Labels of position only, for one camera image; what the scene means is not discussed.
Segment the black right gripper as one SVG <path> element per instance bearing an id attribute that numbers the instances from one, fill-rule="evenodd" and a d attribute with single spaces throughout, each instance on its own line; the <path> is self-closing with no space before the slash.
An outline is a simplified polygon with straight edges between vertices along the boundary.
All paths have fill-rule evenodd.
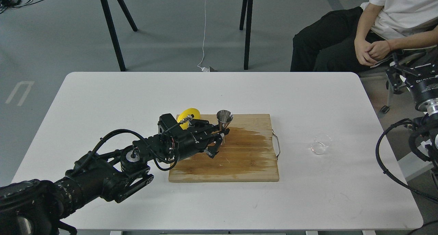
<path id="1" fill-rule="evenodd" d="M 392 60 L 385 71 L 387 76 L 387 89 L 390 94 L 401 94 L 404 86 L 401 77 L 406 78 L 405 84 L 415 102 L 415 109 L 424 113 L 437 112 L 437 65 L 421 65 L 410 68 L 406 64 L 423 57 L 423 52 L 409 52 L 406 57 L 399 60 L 400 55 L 391 53 Z"/>

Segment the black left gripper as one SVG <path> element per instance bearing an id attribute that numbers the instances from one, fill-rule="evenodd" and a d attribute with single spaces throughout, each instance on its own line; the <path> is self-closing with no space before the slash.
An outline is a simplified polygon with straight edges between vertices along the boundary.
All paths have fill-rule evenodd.
<path id="1" fill-rule="evenodd" d="M 219 148 L 228 135 L 228 124 L 218 122 L 210 124 L 203 119 L 192 119 L 186 130 L 171 114 L 163 114 L 158 120 L 158 152 L 166 161 L 180 161 L 197 153 L 204 152 L 208 157 L 214 158 Z"/>

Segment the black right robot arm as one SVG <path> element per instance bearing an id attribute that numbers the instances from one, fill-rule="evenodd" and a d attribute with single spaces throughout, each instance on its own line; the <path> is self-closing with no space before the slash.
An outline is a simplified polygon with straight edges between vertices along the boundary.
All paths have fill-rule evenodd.
<path id="1" fill-rule="evenodd" d="M 412 130 L 408 139 L 410 150 L 420 160 L 432 164 L 432 177 L 434 182 L 437 183 L 437 61 L 429 60 L 423 65 L 411 68 L 405 65 L 409 61 L 408 58 L 399 60 L 395 52 L 391 54 L 391 58 L 393 64 L 385 71 L 388 79 L 388 89 L 394 93 L 404 83 L 409 88 L 415 103 L 415 109 L 424 112 L 425 115 L 415 119 L 402 119 L 389 126 L 377 141 L 375 148 L 376 160 L 383 173 L 391 180 L 413 193 L 437 203 L 437 197 L 412 188 L 394 176 L 382 162 L 379 153 L 383 137 L 391 130 L 399 126 L 410 128 Z"/>

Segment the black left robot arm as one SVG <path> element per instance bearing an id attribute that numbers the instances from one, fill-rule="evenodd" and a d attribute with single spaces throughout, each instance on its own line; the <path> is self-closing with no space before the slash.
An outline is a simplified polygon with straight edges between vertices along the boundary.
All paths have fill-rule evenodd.
<path id="1" fill-rule="evenodd" d="M 120 203 L 147 186 L 154 178 L 149 161 L 176 164 L 197 153 L 214 158 L 233 115 L 218 124 L 196 119 L 193 114 L 176 120 L 164 114 L 158 120 L 158 134 L 144 138 L 128 129 L 105 135 L 92 151 L 75 162 L 73 169 L 56 181 L 33 179 L 1 187 L 2 235 L 71 235 L 77 229 L 62 221 L 96 198 Z"/>

